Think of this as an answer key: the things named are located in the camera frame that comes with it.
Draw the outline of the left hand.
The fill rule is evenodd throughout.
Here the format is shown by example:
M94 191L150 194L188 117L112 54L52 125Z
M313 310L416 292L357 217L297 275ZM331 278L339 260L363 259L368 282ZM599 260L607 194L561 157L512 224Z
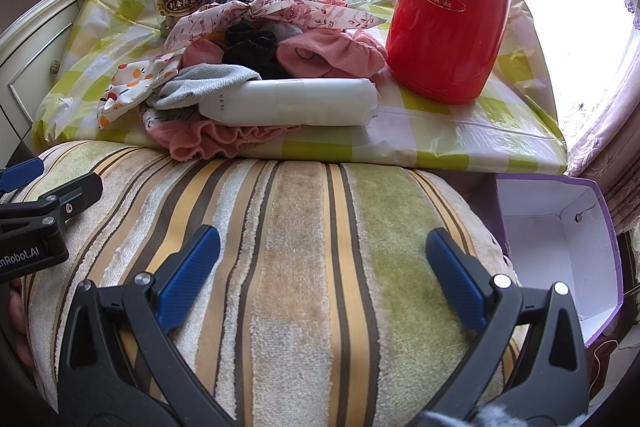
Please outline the left hand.
M34 369L32 351L26 335L26 322L22 301L22 280L15 279L9 283L9 318L14 328L15 350L21 362L30 370Z

